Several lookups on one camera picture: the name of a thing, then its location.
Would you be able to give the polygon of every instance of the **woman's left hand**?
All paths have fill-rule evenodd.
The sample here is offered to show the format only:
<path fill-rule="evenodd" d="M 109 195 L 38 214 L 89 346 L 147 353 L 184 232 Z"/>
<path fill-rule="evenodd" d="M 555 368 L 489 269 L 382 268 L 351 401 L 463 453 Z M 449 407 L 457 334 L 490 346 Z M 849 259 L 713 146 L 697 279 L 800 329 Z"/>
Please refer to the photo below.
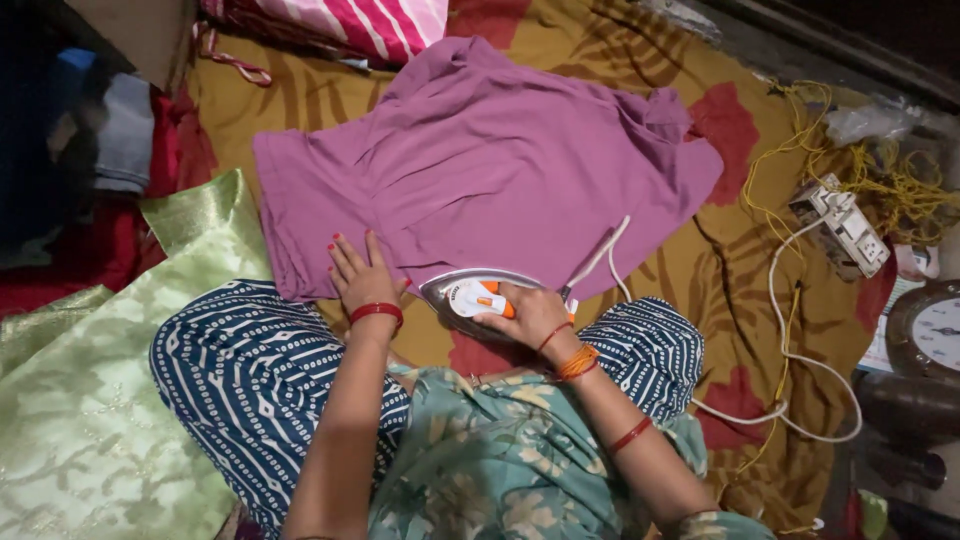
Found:
<path fill-rule="evenodd" d="M 353 249 L 347 238 L 340 233 L 333 235 L 333 242 L 327 246 L 335 263 L 330 267 L 330 278 L 340 293 L 340 299 L 347 314 L 366 304 L 385 303 L 399 307 L 400 294 L 410 286 L 410 280 L 394 281 L 390 277 L 387 265 L 383 262 L 376 234 L 367 231 L 367 253 L 370 264 Z"/>

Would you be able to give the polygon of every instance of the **clock face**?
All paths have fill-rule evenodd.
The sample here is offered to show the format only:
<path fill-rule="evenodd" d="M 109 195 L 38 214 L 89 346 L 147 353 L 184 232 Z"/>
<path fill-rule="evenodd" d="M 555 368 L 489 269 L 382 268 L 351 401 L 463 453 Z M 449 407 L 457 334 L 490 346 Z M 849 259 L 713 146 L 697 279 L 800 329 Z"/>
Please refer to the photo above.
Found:
<path fill-rule="evenodd" d="M 933 361 L 960 371 L 960 300 L 944 300 L 913 320 L 913 340 Z"/>

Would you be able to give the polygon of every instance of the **woman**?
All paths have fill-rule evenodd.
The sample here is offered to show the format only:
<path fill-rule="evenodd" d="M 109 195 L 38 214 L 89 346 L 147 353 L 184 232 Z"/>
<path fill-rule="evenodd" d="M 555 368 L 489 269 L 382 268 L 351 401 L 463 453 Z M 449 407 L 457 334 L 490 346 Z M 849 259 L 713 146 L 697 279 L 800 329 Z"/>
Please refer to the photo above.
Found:
<path fill-rule="evenodd" d="M 365 240 L 369 263 L 339 234 L 329 246 L 346 347 L 312 306 L 252 281 L 156 336 L 162 399 L 267 538 L 642 538 L 651 521 L 668 538 L 773 537 L 697 478 L 706 450 L 684 408 L 703 338 L 667 303 L 616 306 L 578 335 L 558 294 L 504 284 L 516 318 L 478 322 L 539 348 L 562 380 L 467 381 L 392 357 L 398 310 L 383 305 L 410 283 Z"/>

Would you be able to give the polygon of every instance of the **dark wall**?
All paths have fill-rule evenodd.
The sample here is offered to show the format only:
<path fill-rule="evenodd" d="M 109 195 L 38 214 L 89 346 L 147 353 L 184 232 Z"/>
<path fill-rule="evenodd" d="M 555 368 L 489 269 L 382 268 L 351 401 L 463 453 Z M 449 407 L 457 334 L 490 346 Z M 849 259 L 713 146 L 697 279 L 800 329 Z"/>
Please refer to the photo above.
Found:
<path fill-rule="evenodd" d="M 960 81 L 956 0 L 785 0 Z"/>

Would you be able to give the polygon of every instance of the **woman's right hand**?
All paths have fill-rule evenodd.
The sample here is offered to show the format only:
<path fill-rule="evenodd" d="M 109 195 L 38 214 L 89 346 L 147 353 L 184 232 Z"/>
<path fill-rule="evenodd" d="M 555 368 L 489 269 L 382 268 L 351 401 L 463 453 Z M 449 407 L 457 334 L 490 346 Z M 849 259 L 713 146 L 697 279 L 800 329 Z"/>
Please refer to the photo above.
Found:
<path fill-rule="evenodd" d="M 531 349 L 537 349 L 550 332 L 569 321 L 564 299 L 552 290 L 502 282 L 499 293 L 514 305 L 516 317 L 507 319 L 493 313 L 481 313 L 473 320 L 502 331 Z M 580 339 L 576 332 L 564 328 L 550 338 L 542 353 L 556 366 L 568 360 L 579 348 Z"/>

